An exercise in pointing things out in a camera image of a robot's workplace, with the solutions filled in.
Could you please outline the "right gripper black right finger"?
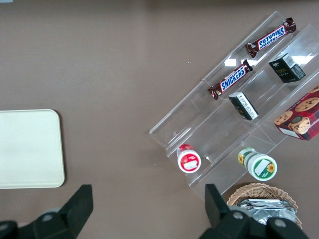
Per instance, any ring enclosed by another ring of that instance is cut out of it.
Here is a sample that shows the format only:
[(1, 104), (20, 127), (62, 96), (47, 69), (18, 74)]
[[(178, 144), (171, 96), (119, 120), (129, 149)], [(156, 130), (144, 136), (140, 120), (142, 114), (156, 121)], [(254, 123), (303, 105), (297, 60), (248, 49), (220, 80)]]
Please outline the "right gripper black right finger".
[(260, 224), (242, 211), (231, 210), (214, 184), (205, 186), (205, 210), (211, 227), (201, 239), (307, 239), (292, 221), (270, 218)]

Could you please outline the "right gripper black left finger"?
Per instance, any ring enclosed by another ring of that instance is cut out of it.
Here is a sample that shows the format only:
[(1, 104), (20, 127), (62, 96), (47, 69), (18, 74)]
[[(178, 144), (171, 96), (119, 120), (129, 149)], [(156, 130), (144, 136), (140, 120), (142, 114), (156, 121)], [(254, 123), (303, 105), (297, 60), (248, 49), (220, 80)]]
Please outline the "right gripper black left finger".
[(39, 216), (23, 227), (15, 221), (1, 221), (2, 239), (75, 239), (93, 211), (92, 185), (82, 185), (58, 210)]

